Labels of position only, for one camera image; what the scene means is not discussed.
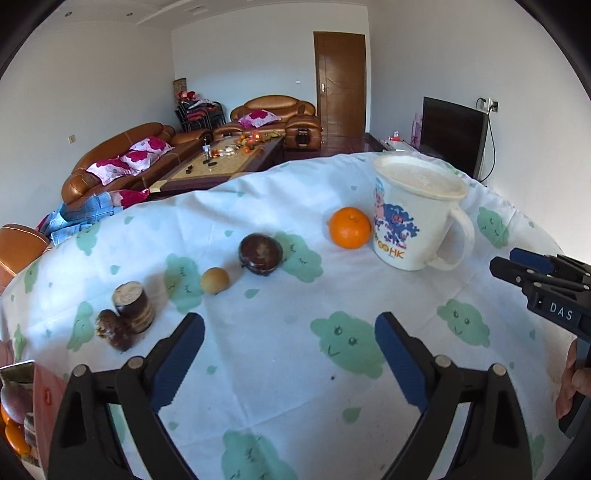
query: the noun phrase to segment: plaid cloth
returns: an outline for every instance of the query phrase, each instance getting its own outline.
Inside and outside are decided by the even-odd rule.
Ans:
[[[78,209],[69,209],[62,203],[57,210],[43,219],[38,230],[51,238],[54,245],[59,245],[93,223],[122,210],[123,207],[113,206],[109,192],[94,194]]]

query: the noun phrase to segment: ceiling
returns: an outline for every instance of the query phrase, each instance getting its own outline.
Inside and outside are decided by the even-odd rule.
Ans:
[[[48,22],[119,21],[173,30],[232,10],[307,1],[311,0],[66,0]],[[328,1],[366,5],[371,0]]]

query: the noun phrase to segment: orange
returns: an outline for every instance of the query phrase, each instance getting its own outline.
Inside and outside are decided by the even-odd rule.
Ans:
[[[6,440],[8,440],[8,443],[10,443],[12,449],[19,455],[28,455],[31,453],[31,446],[25,442],[25,436],[18,425],[6,425],[4,434],[6,435]]]
[[[8,413],[6,413],[6,410],[4,410],[4,406],[2,405],[0,405],[0,413],[2,414],[2,420],[6,425],[17,425],[17,422],[8,416]]]
[[[329,232],[339,247],[359,248],[371,237],[371,223],[361,210],[345,207],[330,218]]]

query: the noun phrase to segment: power outlet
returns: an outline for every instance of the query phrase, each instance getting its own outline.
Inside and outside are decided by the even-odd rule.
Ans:
[[[480,106],[479,110],[481,112],[484,112],[484,113],[491,113],[491,112],[498,113],[499,112],[499,102],[497,102],[496,100],[493,100],[492,98],[480,97],[478,99],[478,104]]]

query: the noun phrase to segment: brown leather sofa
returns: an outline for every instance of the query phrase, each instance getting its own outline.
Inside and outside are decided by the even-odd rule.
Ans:
[[[258,128],[258,131],[275,131],[285,133],[285,147],[299,150],[318,150],[322,142],[322,126],[316,116],[316,108],[310,102],[298,100],[287,95],[265,95],[249,100],[230,113],[232,122],[214,130],[214,139],[224,135],[246,131],[237,122],[239,118],[254,110],[268,110],[281,117],[280,121],[272,122]]]
[[[11,280],[39,258],[49,245],[41,233],[9,223],[0,228],[0,294]]]
[[[169,143],[174,149],[163,155],[154,165],[140,175],[121,177],[108,185],[103,185],[98,177],[86,171],[88,167],[99,160],[107,160],[126,153],[132,145],[146,137],[158,137]],[[211,139],[211,132],[205,129],[176,134],[173,127],[158,123],[144,124],[132,128],[104,141],[84,155],[61,188],[61,198],[65,204],[69,205],[74,202],[83,203],[94,193],[149,188],[155,181],[162,178],[165,173],[198,153],[203,144],[211,141]]]

